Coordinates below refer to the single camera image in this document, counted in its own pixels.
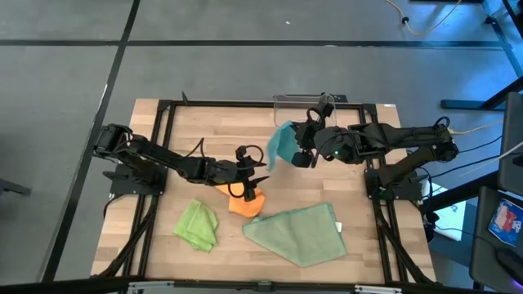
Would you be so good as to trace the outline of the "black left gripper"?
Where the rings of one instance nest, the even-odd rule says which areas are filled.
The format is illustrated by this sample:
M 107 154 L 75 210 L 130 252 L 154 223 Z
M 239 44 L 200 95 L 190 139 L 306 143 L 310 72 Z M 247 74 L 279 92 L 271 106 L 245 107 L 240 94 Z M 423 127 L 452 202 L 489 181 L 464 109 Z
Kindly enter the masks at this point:
M 258 163 L 247 155 L 249 145 L 241 145 L 235 151 L 236 161 L 220 160 L 211 163 L 208 179 L 212 185 L 226 185 L 227 192 L 233 198 L 242 198 L 245 202 L 253 201 L 255 187 L 269 176 L 250 180 L 254 168 L 266 167 L 266 163 Z

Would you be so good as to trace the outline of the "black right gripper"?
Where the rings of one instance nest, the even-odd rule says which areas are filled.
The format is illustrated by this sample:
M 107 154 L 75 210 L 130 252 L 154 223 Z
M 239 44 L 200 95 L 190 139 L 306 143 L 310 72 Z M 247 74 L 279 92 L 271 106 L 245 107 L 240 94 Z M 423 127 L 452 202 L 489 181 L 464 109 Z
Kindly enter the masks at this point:
M 314 136 L 318 131 L 325 129 L 326 118 L 334 111 L 334 104 L 320 101 L 317 106 L 306 110 L 305 122 L 292 122 L 294 143 L 296 150 L 292 164 L 295 167 L 314 167 L 317 159 L 313 154 L 316 149 Z

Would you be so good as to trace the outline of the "teal microfiber towel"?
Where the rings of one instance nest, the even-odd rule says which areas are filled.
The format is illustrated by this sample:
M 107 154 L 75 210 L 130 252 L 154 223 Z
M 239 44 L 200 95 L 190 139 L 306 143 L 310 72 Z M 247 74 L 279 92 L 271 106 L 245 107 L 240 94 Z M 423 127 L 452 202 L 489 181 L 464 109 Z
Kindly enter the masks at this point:
M 287 121 L 277 128 L 266 146 L 269 172 L 275 168 L 277 157 L 282 158 L 288 164 L 292 164 L 293 156 L 298 152 L 295 135 L 296 132 L 293 130 L 291 121 Z

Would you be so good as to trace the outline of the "orange microfiber towel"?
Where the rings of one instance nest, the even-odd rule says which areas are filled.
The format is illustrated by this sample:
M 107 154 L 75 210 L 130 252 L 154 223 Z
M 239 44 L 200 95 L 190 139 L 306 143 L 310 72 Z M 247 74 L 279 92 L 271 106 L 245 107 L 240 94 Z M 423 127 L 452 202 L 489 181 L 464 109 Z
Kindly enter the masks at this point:
M 257 216 L 262 210 L 266 201 L 264 193 L 259 188 L 254 189 L 255 199 L 248 202 L 246 202 L 243 197 L 233 197 L 229 193 L 227 185 L 218 185 L 216 186 L 216 189 L 220 190 L 229 198 L 229 211 L 244 217 Z

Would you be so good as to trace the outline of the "pale green microfiber towel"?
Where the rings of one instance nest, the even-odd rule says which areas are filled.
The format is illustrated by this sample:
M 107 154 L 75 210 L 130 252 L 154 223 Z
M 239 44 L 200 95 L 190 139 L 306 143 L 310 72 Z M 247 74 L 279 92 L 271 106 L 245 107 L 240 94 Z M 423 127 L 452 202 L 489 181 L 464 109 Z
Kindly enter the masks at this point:
M 242 227 L 244 237 L 306 268 L 347 254 L 332 203 L 257 217 Z

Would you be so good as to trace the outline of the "lime green microfiber towel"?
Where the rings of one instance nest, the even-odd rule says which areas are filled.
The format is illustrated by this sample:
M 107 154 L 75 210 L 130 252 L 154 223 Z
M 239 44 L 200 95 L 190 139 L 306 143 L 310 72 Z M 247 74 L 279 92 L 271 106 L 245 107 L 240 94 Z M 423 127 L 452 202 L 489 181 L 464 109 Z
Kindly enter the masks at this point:
M 210 252 L 217 245 L 218 220 L 215 213 L 199 200 L 190 201 L 172 231 L 193 249 Z

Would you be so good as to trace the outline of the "clear plastic bin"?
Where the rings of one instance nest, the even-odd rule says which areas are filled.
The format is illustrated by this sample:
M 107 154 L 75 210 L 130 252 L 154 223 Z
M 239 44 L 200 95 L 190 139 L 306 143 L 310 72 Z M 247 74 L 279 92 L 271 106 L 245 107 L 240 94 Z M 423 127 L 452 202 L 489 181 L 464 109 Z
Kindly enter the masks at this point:
M 320 101 L 334 104 L 334 111 L 326 118 L 326 127 L 336 124 L 336 105 L 334 96 L 326 93 L 319 95 L 277 94 L 274 96 L 274 124 L 276 130 L 287 121 L 305 122 L 306 110 L 315 107 Z

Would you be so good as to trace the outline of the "black metal desk leg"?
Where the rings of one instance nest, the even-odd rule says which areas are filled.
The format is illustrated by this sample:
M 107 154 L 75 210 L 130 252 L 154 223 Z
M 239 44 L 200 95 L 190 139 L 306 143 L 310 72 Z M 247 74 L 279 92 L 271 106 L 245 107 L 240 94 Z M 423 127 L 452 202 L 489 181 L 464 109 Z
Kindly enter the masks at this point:
M 507 95 L 510 92 L 520 91 L 523 91 L 523 76 L 517 78 L 488 100 L 442 100 L 440 107 L 442 109 L 504 111 Z

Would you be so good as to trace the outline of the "white paper sheet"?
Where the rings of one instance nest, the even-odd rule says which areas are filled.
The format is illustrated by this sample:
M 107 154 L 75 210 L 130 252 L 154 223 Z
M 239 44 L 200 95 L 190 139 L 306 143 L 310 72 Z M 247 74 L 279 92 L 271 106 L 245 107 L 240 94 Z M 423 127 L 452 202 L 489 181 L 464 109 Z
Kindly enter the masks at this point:
M 428 200 L 432 188 L 431 200 L 434 200 L 438 194 L 446 192 L 447 189 L 444 186 L 432 183 L 429 185 L 428 180 L 425 180 L 422 184 L 422 196 L 424 200 Z M 450 207 L 446 207 L 435 211 L 438 215 L 439 220 L 436 222 L 434 231 L 441 236 L 445 236 L 454 241 L 461 241 L 463 237 L 462 229 L 465 219 L 466 201 L 455 203 Z

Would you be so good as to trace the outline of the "dark grey cabinet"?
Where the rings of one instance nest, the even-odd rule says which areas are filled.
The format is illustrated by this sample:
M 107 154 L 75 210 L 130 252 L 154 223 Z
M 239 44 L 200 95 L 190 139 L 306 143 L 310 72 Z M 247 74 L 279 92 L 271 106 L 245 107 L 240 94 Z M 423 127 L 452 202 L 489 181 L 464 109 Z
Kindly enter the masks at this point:
M 523 95 L 510 92 L 506 100 L 501 153 L 498 169 L 499 186 L 523 197 Z

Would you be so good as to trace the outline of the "blue red sticker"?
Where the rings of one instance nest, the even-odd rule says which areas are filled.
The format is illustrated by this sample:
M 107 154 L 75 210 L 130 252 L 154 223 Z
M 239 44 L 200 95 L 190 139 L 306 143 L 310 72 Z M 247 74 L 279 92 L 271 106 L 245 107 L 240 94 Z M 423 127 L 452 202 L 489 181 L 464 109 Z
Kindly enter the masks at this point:
M 523 208 L 502 198 L 494 211 L 488 231 L 499 241 L 516 247 L 523 230 Z

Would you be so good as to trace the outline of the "black furniture foot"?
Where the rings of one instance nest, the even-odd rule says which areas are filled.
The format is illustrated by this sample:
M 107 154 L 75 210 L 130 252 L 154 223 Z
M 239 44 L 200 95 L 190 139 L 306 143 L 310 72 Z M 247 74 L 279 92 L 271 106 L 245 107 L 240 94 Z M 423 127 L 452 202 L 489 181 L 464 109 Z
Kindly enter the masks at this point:
M 23 185 L 18 185 L 14 182 L 0 179 L 0 195 L 4 192 L 13 192 L 22 195 L 29 195 L 31 193 L 31 188 L 25 187 Z

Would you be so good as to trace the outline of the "black computer mouse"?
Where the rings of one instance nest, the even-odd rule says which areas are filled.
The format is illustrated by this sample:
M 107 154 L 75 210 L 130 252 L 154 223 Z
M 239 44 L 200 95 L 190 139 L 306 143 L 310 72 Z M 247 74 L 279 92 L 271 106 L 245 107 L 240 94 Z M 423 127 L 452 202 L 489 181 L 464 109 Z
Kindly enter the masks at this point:
M 523 257 L 507 248 L 497 249 L 495 257 L 511 278 L 523 286 Z

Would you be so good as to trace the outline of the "black aluminium table frame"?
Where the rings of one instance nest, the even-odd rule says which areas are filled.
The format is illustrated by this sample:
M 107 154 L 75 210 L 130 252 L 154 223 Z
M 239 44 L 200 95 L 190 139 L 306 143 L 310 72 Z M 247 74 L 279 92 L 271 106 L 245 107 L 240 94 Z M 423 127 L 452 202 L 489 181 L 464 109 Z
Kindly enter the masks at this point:
M 208 156 L 231 160 L 240 145 L 264 145 L 274 129 L 270 102 L 139 99 L 130 127 L 170 150 L 186 153 L 204 140 Z M 314 169 L 281 164 L 272 173 L 257 170 L 266 195 L 263 211 L 274 214 L 330 202 L 342 222 L 346 256 L 299 268 L 245 238 L 246 219 L 230 213 L 226 196 L 206 185 L 193 185 L 168 170 L 163 194 L 124 194 L 109 205 L 96 249 L 92 273 L 106 270 L 123 250 L 132 228 L 155 206 L 152 230 L 137 244 L 130 272 L 147 280 L 271 281 L 281 283 L 385 284 L 400 282 L 395 259 L 383 263 L 392 245 L 375 225 L 373 204 L 365 193 L 364 167 L 321 163 Z M 207 204 L 217 215 L 217 247 L 198 252 L 172 232 L 191 199 Z

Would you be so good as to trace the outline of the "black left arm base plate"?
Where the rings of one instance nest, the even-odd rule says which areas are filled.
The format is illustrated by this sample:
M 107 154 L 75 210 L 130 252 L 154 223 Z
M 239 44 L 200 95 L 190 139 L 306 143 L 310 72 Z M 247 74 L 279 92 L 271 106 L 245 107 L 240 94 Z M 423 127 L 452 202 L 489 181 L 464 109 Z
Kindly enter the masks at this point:
M 111 194 L 158 195 L 165 190 L 168 170 L 166 167 L 157 167 L 151 183 L 141 181 L 133 175 L 130 167 L 123 164 L 118 164 L 114 171 L 104 171 L 103 175 L 111 180 Z

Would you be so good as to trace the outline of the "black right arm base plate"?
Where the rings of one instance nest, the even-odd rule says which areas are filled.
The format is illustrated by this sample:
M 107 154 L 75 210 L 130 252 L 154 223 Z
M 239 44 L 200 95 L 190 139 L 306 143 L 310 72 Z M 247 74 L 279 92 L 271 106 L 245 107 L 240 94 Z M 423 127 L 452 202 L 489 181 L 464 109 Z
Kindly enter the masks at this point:
M 406 176 L 400 176 L 385 184 L 378 174 L 378 169 L 364 171 L 368 198 L 378 200 L 421 200 L 423 179 L 424 177 L 419 176 L 416 171 L 411 171 Z

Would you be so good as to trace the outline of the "silver metal bracket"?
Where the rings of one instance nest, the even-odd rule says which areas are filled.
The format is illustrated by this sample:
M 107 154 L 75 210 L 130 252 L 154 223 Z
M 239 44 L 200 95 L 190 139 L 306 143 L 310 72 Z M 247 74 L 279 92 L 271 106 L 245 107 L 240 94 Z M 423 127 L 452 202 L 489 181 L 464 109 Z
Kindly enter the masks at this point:
M 128 284 L 126 294 L 144 294 L 145 290 L 173 287 L 174 281 L 140 281 Z
M 401 288 L 385 287 L 385 286 L 371 286 L 371 285 L 355 285 L 354 293 L 357 293 L 357 294 L 403 294 Z

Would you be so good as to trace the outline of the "black metal desk frame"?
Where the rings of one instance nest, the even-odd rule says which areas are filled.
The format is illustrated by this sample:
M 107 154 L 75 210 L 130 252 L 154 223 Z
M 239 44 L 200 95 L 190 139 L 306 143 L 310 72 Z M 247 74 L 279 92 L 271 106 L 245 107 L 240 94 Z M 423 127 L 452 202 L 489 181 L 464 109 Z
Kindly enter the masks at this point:
M 512 68 L 514 69 L 514 72 L 516 73 L 516 76 L 520 78 L 523 76 L 523 68 L 519 64 L 518 59 L 512 50 L 512 45 L 507 40 L 501 26 L 498 23 L 498 20 L 494 17 L 494 11 L 489 6 L 489 0 L 483 0 L 481 5 L 487 15 L 485 23 L 490 25 L 494 30 L 498 40 L 501 42 L 501 48 L 505 52 L 506 57 L 508 58 Z

